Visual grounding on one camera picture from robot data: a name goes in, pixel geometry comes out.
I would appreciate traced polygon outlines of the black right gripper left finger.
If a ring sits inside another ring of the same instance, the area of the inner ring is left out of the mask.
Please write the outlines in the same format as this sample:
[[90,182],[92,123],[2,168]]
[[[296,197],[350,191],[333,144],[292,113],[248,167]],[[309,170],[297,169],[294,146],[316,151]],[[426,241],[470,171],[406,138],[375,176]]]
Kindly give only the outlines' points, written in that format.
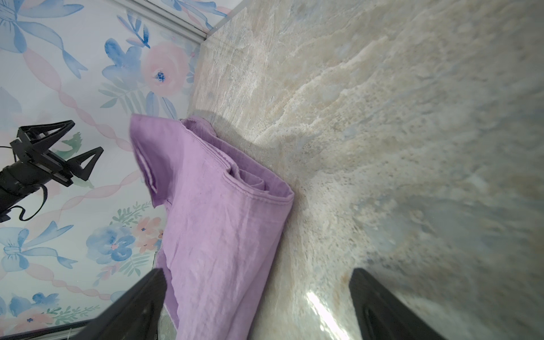
[[76,334],[76,340],[155,340],[167,281],[153,269]]

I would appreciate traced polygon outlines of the left aluminium corner post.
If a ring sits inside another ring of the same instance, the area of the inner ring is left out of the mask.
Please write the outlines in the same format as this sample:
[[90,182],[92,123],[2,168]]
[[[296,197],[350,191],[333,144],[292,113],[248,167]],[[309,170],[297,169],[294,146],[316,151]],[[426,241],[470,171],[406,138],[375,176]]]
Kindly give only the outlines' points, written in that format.
[[112,0],[112,2],[195,43],[201,44],[207,38],[206,33],[148,1]]

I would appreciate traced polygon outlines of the purple long pants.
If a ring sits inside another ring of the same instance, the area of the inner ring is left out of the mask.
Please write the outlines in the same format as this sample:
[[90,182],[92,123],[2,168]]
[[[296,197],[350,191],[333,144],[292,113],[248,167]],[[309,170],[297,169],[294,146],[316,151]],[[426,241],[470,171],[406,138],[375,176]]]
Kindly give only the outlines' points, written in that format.
[[288,215],[291,187],[208,121],[133,115],[130,141],[167,222],[157,266],[178,339],[246,339]]

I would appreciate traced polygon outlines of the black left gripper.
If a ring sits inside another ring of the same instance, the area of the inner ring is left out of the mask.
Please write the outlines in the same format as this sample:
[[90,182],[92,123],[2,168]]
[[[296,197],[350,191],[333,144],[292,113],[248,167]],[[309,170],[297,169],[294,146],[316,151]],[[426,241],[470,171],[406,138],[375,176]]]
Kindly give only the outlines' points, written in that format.
[[10,143],[16,161],[1,170],[1,212],[25,208],[19,203],[29,195],[42,191],[41,208],[47,202],[47,183],[55,181],[64,187],[72,185],[72,175],[89,180],[92,171],[103,154],[97,147],[83,154],[64,160],[50,148],[75,127],[73,120],[57,123],[21,126],[16,139]]

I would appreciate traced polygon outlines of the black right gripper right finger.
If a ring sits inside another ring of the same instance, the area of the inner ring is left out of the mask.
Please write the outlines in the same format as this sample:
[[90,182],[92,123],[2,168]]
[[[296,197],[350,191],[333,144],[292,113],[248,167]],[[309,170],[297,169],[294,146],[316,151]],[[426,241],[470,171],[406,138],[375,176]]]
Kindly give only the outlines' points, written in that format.
[[354,269],[349,290],[363,339],[442,339],[365,269]]

